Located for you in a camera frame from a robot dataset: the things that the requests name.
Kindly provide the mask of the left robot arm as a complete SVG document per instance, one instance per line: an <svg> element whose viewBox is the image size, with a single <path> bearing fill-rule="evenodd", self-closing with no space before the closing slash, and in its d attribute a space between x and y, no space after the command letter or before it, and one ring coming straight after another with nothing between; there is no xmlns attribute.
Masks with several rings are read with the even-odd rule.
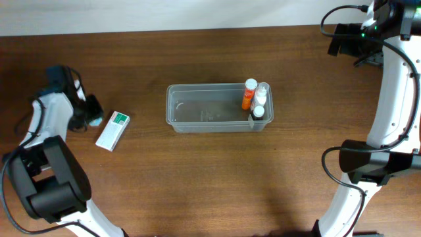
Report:
<svg viewBox="0 0 421 237"><path fill-rule="evenodd" d="M87 174L65 142L68 131L99 125L103 109L93 94L86 94L82 77L73 68L56 65L46 73L48 87L34 96L24 139L3 156L1 178L10 180L31 218L43 219L51 227L25 229L2 196L4 212L15 229L28 235L67 228L77 236L126 236L94 204Z"/></svg>

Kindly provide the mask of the small jar gold lid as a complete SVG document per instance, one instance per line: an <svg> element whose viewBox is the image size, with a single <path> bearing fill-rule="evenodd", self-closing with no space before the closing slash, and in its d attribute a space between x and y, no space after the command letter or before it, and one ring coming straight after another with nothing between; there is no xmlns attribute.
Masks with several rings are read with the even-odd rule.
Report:
<svg viewBox="0 0 421 237"><path fill-rule="evenodd" d="M92 127L96 127L96 126L99 126L102 123L102 121L103 121L103 118L102 117L99 117L97 119L92 120L89 123L89 125L92 126Z"/></svg>

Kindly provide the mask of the orange tube white cap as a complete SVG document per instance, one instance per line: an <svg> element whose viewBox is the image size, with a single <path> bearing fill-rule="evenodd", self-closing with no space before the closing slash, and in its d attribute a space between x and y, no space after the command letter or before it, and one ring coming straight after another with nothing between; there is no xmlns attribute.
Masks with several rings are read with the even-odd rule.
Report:
<svg viewBox="0 0 421 237"><path fill-rule="evenodd" d="M245 91L243 94L243 101L242 101L242 105L241 108L243 110L248 110L250 109L251 106L251 100L255 94L255 90L257 88L257 81L253 78L247 79L245 81Z"/></svg>

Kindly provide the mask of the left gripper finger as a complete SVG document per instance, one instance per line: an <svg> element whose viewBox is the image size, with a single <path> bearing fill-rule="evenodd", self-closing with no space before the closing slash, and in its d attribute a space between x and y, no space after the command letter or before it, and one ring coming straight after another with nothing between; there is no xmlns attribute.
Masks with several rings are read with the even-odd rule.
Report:
<svg viewBox="0 0 421 237"><path fill-rule="evenodd" d="M77 112L72 115L68 123L68 129L72 132L87 131L87 113Z"/></svg>
<svg viewBox="0 0 421 237"><path fill-rule="evenodd" d="M86 97L86 120L93 121L103 118L103 109L97 98L90 94Z"/></svg>

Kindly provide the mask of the white spray bottle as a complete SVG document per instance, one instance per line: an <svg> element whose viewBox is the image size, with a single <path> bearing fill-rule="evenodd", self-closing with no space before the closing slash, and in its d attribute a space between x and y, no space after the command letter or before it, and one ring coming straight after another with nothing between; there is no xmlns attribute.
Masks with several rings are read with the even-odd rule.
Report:
<svg viewBox="0 0 421 237"><path fill-rule="evenodd" d="M250 109L252 111L257 106L264 107L264 105L266 104L266 101L267 101L267 95L268 95L269 89L270 89L270 86L266 82L261 82L257 86L257 88L255 90L253 100L252 100L252 103L251 103L251 107L250 107Z"/></svg>

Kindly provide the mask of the dark bottle white cap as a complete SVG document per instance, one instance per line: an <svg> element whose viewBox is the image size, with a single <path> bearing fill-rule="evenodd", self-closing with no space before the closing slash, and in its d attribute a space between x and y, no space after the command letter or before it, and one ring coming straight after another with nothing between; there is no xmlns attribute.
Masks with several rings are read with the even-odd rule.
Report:
<svg viewBox="0 0 421 237"><path fill-rule="evenodd" d="M250 112L247 121L252 130L257 129L257 121L263 120L264 112L265 112L264 107L261 105L256 106Z"/></svg>

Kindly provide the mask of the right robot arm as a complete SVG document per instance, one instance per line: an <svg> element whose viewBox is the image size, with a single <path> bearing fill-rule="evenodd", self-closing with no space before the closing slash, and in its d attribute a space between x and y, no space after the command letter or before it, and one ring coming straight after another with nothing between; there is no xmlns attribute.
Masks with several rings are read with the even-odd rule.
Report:
<svg viewBox="0 0 421 237"><path fill-rule="evenodd" d="M373 1L359 10L365 21L338 24L328 52L383 70L378 106L366 141L335 147L342 175L313 236L352 236L368 202L391 178L420 170L420 2Z"/></svg>

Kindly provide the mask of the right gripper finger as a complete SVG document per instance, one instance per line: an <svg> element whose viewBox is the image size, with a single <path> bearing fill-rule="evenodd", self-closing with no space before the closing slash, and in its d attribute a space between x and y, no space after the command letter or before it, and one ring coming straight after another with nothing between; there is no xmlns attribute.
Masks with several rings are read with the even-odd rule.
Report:
<svg viewBox="0 0 421 237"><path fill-rule="evenodd" d="M334 34L343 34L345 32L345 25L344 24L338 24L335 27ZM328 48L328 54L331 56L337 56L339 53L341 47L341 39L339 38L332 38L332 41L330 43L330 46Z"/></svg>
<svg viewBox="0 0 421 237"><path fill-rule="evenodd" d="M384 54L382 51L375 51L373 53L367 54L359 58L353 63L354 67L359 67L362 65L371 65L378 68L384 67Z"/></svg>

